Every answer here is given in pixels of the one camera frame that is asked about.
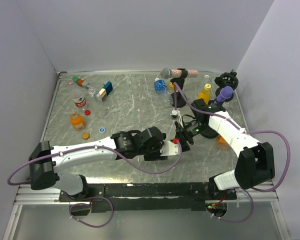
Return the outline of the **white blue bottle cap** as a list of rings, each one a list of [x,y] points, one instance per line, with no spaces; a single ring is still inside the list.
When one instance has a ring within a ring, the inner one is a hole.
[[[100,133],[104,133],[106,130],[105,130],[105,128],[104,127],[101,127],[100,129],[99,129],[99,132]]]

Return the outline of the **orange bottle cap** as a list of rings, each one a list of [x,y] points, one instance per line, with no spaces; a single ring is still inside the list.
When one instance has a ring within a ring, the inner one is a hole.
[[[84,140],[87,140],[90,138],[90,134],[88,132],[83,132],[81,136]]]

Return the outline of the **red bottle cap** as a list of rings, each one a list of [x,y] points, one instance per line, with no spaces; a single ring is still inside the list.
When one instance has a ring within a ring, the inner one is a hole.
[[[87,109],[87,110],[84,111],[84,114],[85,114],[86,116],[89,116],[89,115],[91,114],[91,111]]]

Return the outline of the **orange bottle with barcode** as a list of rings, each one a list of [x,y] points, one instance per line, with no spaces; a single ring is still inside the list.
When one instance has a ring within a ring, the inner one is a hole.
[[[86,123],[84,118],[77,112],[73,111],[69,115],[70,123],[74,127],[75,130],[82,130],[86,127]]]

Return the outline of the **red label water bottle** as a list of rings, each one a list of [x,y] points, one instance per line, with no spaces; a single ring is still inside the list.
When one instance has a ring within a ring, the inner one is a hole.
[[[79,89],[74,89],[70,92],[70,97],[72,98],[72,101],[74,102],[75,106],[84,109],[87,105],[86,98],[83,95],[83,92]]]

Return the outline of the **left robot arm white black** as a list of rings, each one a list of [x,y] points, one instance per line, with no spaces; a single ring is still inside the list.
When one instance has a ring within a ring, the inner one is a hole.
[[[32,190],[55,187],[83,201],[89,195],[86,178],[69,173],[69,168],[97,161],[131,160],[137,156],[146,161],[166,160],[178,153],[178,146],[155,126],[143,131],[120,131],[77,145],[51,146],[49,141],[43,141],[29,158],[30,187]]]

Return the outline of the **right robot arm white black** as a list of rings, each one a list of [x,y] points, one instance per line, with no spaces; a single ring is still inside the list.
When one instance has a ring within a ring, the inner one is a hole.
[[[238,157],[235,169],[209,178],[208,193],[220,199],[226,190],[250,189],[267,182],[275,176],[274,151],[270,143],[261,143],[230,117],[220,103],[205,105],[202,100],[192,103],[192,120],[175,121],[176,134],[184,152],[194,144],[193,138],[202,133],[221,136]]]

